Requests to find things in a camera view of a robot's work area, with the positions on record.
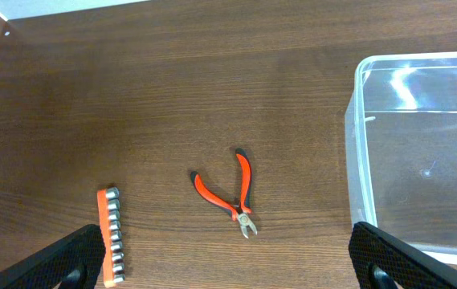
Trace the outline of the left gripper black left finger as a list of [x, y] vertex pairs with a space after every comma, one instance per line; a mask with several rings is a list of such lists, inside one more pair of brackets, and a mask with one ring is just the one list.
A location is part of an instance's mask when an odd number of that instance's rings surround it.
[[89, 224], [0, 272], [0, 289], [93, 288], [106, 253], [100, 227]]

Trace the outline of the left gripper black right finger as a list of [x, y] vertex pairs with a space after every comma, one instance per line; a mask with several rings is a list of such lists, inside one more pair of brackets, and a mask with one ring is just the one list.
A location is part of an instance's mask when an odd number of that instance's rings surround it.
[[368, 222], [357, 222], [349, 256], [361, 288], [457, 289], [457, 270]]

